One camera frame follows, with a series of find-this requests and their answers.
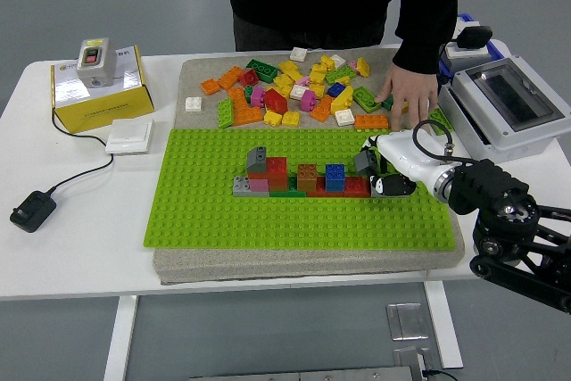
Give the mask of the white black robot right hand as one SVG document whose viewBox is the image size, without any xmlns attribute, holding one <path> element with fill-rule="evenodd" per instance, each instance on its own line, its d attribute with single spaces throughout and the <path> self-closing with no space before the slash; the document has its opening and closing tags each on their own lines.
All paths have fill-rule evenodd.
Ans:
<svg viewBox="0 0 571 381">
<path fill-rule="evenodd" d="M 421 182 L 443 203 L 457 166 L 444 155 L 443 144 L 424 129 L 369 137 L 354 161 L 357 173 L 368 177 L 373 197 L 411 195 Z"/>
</svg>

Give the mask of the person's left hand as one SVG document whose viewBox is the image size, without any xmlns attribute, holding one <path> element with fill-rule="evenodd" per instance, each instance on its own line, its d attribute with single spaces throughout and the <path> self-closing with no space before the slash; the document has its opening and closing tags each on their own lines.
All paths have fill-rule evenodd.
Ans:
<svg viewBox="0 0 571 381">
<path fill-rule="evenodd" d="M 392 65 L 385 76 L 385 82 L 376 97 L 376 102 L 393 96 L 390 125 L 392 131 L 401 129 L 401 115 L 404 103 L 409 106 L 407 128 L 415 128 L 420 121 L 427 120 L 435 108 L 438 83 L 434 74 L 422 74 Z"/>
</svg>

